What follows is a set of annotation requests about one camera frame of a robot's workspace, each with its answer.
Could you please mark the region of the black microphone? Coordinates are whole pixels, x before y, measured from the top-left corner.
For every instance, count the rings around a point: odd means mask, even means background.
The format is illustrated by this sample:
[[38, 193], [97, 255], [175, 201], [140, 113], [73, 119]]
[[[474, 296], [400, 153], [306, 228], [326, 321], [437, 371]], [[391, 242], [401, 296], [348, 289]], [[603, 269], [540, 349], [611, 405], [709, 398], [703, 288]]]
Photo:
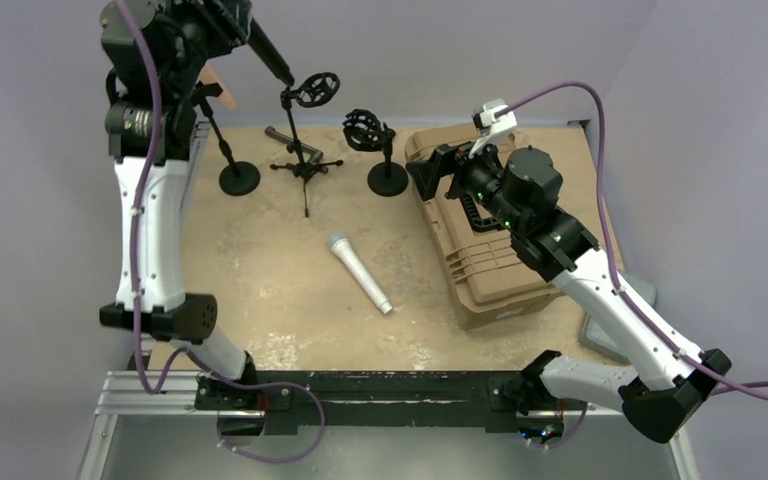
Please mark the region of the black microphone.
[[295, 85], [288, 63], [255, 19], [249, 23], [247, 45], [277, 80], [286, 87]]

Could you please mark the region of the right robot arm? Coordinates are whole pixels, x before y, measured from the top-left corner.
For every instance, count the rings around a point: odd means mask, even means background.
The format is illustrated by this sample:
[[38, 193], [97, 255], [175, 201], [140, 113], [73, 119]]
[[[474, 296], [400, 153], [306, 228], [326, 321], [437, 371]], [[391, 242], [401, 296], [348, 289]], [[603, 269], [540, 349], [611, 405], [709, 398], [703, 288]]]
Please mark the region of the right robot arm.
[[521, 372], [518, 410], [578, 400], [622, 413], [649, 440], [671, 440], [717, 385], [703, 370], [724, 375], [731, 360], [637, 303], [640, 295], [611, 273], [607, 250], [559, 206], [563, 177], [547, 152], [519, 148], [501, 163], [495, 146], [476, 154], [471, 146], [443, 144], [428, 159], [407, 163], [421, 198], [433, 198], [449, 177], [447, 197], [467, 195], [490, 213], [509, 232], [517, 258], [600, 321], [630, 362], [609, 367], [546, 350]]

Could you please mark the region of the white microphone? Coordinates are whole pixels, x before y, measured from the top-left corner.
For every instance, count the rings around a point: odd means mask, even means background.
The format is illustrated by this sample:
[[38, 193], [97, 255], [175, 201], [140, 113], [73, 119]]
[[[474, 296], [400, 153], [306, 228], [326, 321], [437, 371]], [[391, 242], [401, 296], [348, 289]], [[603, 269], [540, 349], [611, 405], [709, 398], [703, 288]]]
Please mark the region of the white microphone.
[[330, 251], [344, 264], [368, 298], [383, 314], [388, 315], [393, 311], [393, 305], [387, 295], [380, 288], [364, 263], [353, 249], [349, 239], [343, 233], [331, 234], [328, 238]]

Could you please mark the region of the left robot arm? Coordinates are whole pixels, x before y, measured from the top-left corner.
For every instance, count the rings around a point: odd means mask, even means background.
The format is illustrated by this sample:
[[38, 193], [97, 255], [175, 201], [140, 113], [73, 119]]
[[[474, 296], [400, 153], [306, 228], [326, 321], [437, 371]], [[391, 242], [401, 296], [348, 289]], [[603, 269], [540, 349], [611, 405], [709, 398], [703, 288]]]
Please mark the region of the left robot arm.
[[181, 227], [207, 126], [196, 105], [218, 92], [200, 80], [206, 63], [245, 45], [253, 18], [247, 1], [112, 1], [100, 15], [108, 149], [118, 183], [122, 263], [101, 325], [149, 335], [223, 378], [232, 408], [257, 399], [250, 355], [218, 327], [210, 294], [186, 290]]

